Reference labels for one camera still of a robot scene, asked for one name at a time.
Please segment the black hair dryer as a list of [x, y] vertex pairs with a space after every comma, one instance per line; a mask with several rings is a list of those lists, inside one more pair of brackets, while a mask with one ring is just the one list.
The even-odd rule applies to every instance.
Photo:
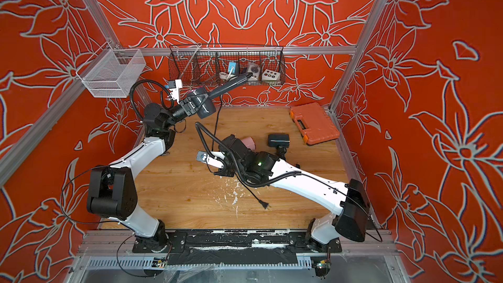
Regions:
[[204, 87], [200, 87], [196, 90], [193, 90], [189, 97], [194, 100], [194, 105], [196, 108], [196, 114], [200, 119], [205, 119], [216, 112], [215, 105], [213, 103], [213, 99], [219, 98], [225, 93], [237, 88], [248, 82], [248, 80], [252, 77], [251, 73], [242, 74], [236, 77], [231, 78], [228, 82], [223, 85], [211, 90], [207, 91]]

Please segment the pink hair dryer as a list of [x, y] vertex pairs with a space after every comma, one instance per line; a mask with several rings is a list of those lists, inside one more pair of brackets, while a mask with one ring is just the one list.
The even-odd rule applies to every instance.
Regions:
[[243, 138], [243, 139], [241, 139], [241, 142], [247, 150], [249, 150], [251, 152], [256, 152], [255, 141], [252, 137]]

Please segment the dark green hair dryer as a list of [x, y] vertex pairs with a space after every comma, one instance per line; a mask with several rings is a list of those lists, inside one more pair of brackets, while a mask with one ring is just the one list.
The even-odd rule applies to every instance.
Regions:
[[268, 135], [268, 146], [276, 149], [276, 155], [286, 160], [286, 153], [290, 145], [290, 138], [285, 133], [274, 133]]

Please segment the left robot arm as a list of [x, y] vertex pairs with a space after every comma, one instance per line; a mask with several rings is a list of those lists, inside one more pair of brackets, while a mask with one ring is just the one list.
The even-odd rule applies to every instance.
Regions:
[[86, 209], [107, 222], [117, 222], [133, 231], [136, 240], [148, 250], [161, 252], [168, 246], [165, 224], [150, 216], [138, 203], [135, 179], [157, 157], [165, 154], [173, 145], [176, 124], [198, 114], [208, 99], [203, 88], [190, 92], [183, 100], [164, 98], [170, 95], [161, 86], [160, 103], [150, 103], [136, 115], [145, 127], [143, 142], [119, 160], [90, 170], [90, 183]]

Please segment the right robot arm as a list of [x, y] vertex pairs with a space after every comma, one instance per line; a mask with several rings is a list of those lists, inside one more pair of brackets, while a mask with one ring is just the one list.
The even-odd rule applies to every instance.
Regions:
[[220, 140], [202, 123], [197, 122], [195, 128], [204, 147], [203, 163], [217, 168], [216, 175], [235, 176], [247, 188], [285, 189], [329, 210], [328, 215], [313, 221], [310, 240], [326, 245], [339, 237], [364, 242], [369, 236], [371, 203], [361, 181], [322, 178], [272, 153], [252, 151], [233, 135]]

